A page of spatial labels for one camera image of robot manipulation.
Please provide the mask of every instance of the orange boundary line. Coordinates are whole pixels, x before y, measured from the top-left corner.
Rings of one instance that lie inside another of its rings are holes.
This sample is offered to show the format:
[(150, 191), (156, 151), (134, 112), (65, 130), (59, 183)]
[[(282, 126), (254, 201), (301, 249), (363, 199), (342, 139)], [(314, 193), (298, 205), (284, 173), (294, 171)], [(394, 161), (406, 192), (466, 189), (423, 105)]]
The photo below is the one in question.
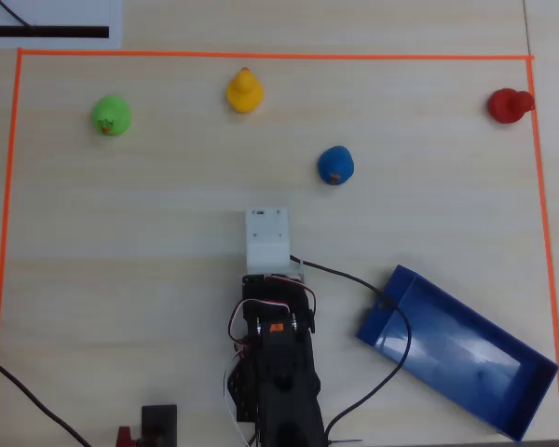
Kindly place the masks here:
[(17, 109), (19, 108), (20, 68), (22, 51), (17, 50), (15, 82), (12, 91), (12, 108), (10, 109), (10, 132), (8, 134), (7, 177), (4, 186), (4, 206), (2, 208), (2, 236), (0, 237), (0, 319), (2, 317), (2, 295), (4, 290), (4, 274), (7, 263), (8, 212), (10, 209), (10, 185), (12, 183), (12, 156), (15, 147), (15, 130), (17, 128)]
[(92, 51), (68, 49), (23, 49), (22, 54), (30, 56), (140, 56), (147, 58), (287, 59), (295, 61), (528, 61), (534, 59), (534, 56), (530, 54), (492, 56), (453, 54), (274, 54), (209, 51)]
[[(163, 58), (218, 58), (218, 59), (271, 59), (271, 60), (305, 60), (305, 61), (525, 61), (528, 78), (528, 89), (534, 96), (534, 76), (532, 74), (533, 55), (351, 55), (351, 54), (265, 54), (265, 53), (224, 53), (203, 51), (85, 51), (85, 50), (46, 50), (22, 49), (17, 50), (17, 64), (10, 111), (10, 130), (8, 134), (7, 173), (5, 179), (4, 206), (2, 210), (2, 235), (0, 239), (0, 322), (2, 317), (2, 298), (7, 258), (8, 215), (10, 209), (10, 190), (12, 184), (12, 164), (14, 156), (15, 132), (17, 127), (17, 112), (19, 108), (20, 71), (22, 56), (132, 56), (132, 57), (163, 57)], [(531, 112), (532, 132), (534, 138), (537, 175), (539, 178), (540, 210), (544, 231), (545, 252), (547, 257), (547, 271), (549, 289), (551, 293), (552, 330), (555, 346), (555, 358), (559, 365), (559, 312), (557, 307), (557, 293), (552, 264), (551, 234), (547, 213), (542, 157), (540, 152), (539, 122), (536, 110)]]
[[(534, 96), (534, 76), (532, 74), (532, 62), (525, 61), (526, 74), (528, 76), (528, 91)], [(552, 265), (551, 231), (549, 228), (549, 214), (547, 212), (547, 195), (544, 187), (544, 174), (542, 169), (542, 155), (540, 152), (539, 120), (536, 109), (532, 115), (532, 134), (534, 137), (534, 153), (537, 160), (537, 175), (539, 177), (540, 211), (542, 213), (542, 229), (544, 231), (544, 250), (547, 255), (547, 271), (549, 273), (549, 291), (551, 293), (552, 313), (552, 336), (555, 344), (555, 359), (559, 366), (559, 309), (557, 306), (557, 289), (555, 287), (555, 272)], [(557, 373), (557, 384), (559, 385), (559, 372)]]

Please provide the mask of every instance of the red wire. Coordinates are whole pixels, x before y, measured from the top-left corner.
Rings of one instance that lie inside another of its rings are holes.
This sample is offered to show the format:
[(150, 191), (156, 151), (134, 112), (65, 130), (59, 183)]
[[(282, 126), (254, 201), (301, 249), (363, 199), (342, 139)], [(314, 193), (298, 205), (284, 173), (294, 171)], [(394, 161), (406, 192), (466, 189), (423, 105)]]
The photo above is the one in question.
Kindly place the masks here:
[(305, 284), (299, 281), (294, 281), (293, 279), (282, 278), (282, 277), (272, 276), (272, 277), (266, 277), (266, 279), (277, 279), (279, 281), (292, 282), (292, 284), (302, 287), (305, 291), (310, 291), (310, 293), (313, 295), (313, 316), (317, 313), (317, 296), (315, 295), (315, 292), (311, 290), (309, 287), (307, 287)]
[(236, 317), (236, 314), (239, 311), (240, 307), (244, 303), (247, 303), (249, 301), (255, 301), (256, 303), (262, 303), (264, 305), (281, 305), (281, 306), (285, 307), (288, 310), (288, 312), (290, 312), (290, 307), (288, 305), (286, 305), (285, 303), (280, 303), (278, 301), (257, 300), (255, 298), (247, 298), (246, 300), (239, 301), (239, 303), (236, 305), (236, 307), (234, 307), (234, 311), (232, 312), (232, 315), (230, 316), (230, 321), (227, 323), (227, 334), (230, 336), (232, 341), (234, 341), (234, 343), (238, 343), (241, 346), (246, 346), (246, 344), (242, 343), (240, 340), (234, 338), (234, 336), (232, 335), (232, 323), (234, 322), (234, 318)]

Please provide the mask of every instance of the blue rubber duck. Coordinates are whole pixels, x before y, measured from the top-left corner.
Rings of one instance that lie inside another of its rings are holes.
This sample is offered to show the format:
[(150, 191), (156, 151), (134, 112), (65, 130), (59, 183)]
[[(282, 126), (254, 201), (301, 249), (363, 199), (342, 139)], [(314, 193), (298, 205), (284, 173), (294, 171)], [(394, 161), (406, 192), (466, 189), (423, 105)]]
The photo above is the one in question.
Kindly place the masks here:
[(324, 182), (338, 185), (354, 173), (354, 160), (344, 146), (334, 146), (321, 154), (317, 168)]

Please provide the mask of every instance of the blue bin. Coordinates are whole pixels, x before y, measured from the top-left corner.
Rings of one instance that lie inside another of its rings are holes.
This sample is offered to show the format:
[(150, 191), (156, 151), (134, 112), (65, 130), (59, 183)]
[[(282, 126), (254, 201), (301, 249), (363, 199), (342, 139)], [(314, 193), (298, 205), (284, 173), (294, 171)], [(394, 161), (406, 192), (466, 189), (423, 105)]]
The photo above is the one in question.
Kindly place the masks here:
[[(401, 265), (384, 292), (412, 325), (403, 368), (499, 433), (522, 440), (557, 365)], [(393, 308), (377, 303), (357, 336), (399, 361), (407, 331)]]

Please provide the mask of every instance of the rubber duck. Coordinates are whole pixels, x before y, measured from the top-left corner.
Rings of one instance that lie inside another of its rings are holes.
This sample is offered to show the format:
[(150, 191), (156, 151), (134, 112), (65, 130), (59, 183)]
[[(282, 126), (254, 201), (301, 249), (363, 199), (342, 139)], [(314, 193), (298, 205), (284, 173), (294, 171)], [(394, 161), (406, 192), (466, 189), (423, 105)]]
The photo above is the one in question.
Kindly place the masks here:
[(248, 68), (240, 70), (225, 90), (225, 97), (239, 114), (248, 114), (263, 99), (263, 88)]
[(334, 146), (321, 154), (317, 169), (327, 184), (342, 184), (354, 173), (354, 159), (344, 146)]
[(511, 124), (522, 119), (526, 112), (534, 109), (534, 97), (527, 91), (502, 88), (488, 100), (488, 113), (503, 124)]
[(93, 107), (93, 124), (103, 135), (122, 135), (130, 125), (130, 108), (117, 95), (104, 96)]

